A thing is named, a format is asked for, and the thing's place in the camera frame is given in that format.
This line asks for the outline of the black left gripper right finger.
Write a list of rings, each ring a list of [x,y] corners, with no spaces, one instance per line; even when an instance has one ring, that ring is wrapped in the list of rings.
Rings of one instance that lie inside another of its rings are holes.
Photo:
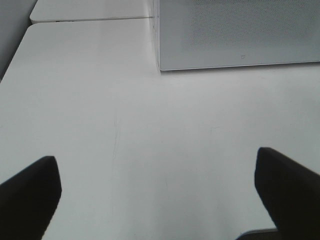
[[[257,152],[254,186],[284,240],[320,238],[320,176],[270,147]]]

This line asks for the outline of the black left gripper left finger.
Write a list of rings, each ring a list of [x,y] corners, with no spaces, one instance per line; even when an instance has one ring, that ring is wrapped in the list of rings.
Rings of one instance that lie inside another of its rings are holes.
[[[40,240],[62,195],[58,164],[44,156],[0,185],[0,238]]]

